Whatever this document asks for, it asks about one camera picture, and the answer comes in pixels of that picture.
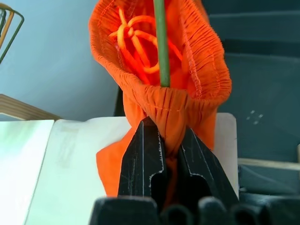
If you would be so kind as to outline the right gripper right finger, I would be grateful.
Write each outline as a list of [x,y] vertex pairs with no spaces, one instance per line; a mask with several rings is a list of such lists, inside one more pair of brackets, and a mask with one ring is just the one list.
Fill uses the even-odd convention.
[[182,204],[197,204],[206,196],[223,204],[239,202],[217,157],[187,128],[179,149],[179,200]]

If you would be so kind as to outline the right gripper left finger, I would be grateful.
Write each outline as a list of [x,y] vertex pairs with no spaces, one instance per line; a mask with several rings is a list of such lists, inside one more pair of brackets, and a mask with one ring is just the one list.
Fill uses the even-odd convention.
[[164,141],[150,117],[141,120],[122,158],[118,195],[164,204],[168,183]]

